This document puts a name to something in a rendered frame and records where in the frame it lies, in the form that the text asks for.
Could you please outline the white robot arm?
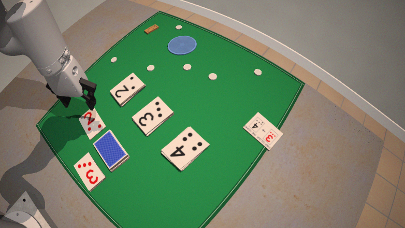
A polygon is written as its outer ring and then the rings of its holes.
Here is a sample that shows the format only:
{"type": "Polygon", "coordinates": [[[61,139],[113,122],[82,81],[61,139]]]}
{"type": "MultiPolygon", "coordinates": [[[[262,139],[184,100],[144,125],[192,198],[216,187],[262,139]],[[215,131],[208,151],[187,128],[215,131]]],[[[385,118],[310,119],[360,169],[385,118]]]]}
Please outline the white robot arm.
{"type": "MultiPolygon", "coordinates": [[[[59,71],[70,50],[46,0],[20,0],[9,11],[0,0],[0,52],[26,55],[43,76],[59,71]]],[[[29,213],[13,211],[0,228],[42,228],[29,213]]]]}

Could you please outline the blue round coaster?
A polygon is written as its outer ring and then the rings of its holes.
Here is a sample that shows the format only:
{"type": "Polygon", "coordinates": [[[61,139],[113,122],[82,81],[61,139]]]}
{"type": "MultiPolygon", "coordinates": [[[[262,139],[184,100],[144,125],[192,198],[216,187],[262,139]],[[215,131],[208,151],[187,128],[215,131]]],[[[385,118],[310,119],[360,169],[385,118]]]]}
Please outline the blue round coaster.
{"type": "Polygon", "coordinates": [[[175,55],[189,54],[195,50],[197,42],[189,36],[178,36],[168,43],[168,50],[175,55]]]}

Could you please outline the green card table cloth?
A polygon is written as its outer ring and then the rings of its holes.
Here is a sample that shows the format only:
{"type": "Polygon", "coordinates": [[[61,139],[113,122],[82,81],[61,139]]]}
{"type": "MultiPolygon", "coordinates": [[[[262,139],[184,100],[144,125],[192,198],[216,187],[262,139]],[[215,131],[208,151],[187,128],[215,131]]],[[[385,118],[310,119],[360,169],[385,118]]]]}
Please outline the green card table cloth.
{"type": "Polygon", "coordinates": [[[88,138],[79,121],[89,110],[82,97],[71,97],[67,108],[59,101],[39,126],[79,182],[123,228],[198,228],[263,148],[243,127],[258,112],[277,127],[301,85],[231,42],[161,13],[86,76],[97,84],[94,108],[106,127],[88,138]],[[144,32],[155,24],[158,29],[144,32]],[[195,50],[169,52],[168,43],[178,36],[194,38],[195,50]],[[184,70],[185,64],[191,69],[184,70]],[[132,73],[146,86],[121,107],[110,90],[132,73]],[[209,79],[211,73],[216,80],[209,79]],[[146,136],[132,116],[158,96],[174,115],[146,136]],[[187,127],[210,146],[180,171],[161,150],[187,127]],[[93,145],[108,130],[130,156],[113,172],[93,145]],[[92,192],[74,167],[88,152],[106,176],[92,192]]]}

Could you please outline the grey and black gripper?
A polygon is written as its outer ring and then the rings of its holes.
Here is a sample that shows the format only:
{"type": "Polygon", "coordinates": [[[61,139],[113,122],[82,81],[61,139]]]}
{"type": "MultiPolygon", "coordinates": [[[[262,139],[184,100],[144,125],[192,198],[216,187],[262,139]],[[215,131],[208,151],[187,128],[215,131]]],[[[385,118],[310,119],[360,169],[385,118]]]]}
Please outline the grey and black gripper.
{"type": "Polygon", "coordinates": [[[65,108],[68,107],[71,97],[82,97],[89,109],[93,111],[96,105],[94,96],[97,84],[90,82],[80,64],[72,56],[66,58],[62,68],[50,76],[44,76],[48,88],[62,102],[65,108]],[[84,94],[84,90],[88,94],[84,94]]]}

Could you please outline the brown rectangular block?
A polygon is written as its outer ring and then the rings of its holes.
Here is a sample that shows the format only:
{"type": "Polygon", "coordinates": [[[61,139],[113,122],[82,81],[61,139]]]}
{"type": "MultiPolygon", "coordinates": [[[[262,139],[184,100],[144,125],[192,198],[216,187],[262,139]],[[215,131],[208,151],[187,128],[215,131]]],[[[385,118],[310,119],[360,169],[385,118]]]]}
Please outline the brown rectangular block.
{"type": "Polygon", "coordinates": [[[157,26],[157,25],[155,24],[155,25],[149,27],[148,29],[144,30],[144,32],[147,33],[147,34],[149,34],[149,33],[153,32],[154,30],[156,30],[156,29],[158,29],[158,28],[159,28],[159,26],[157,26]]]}

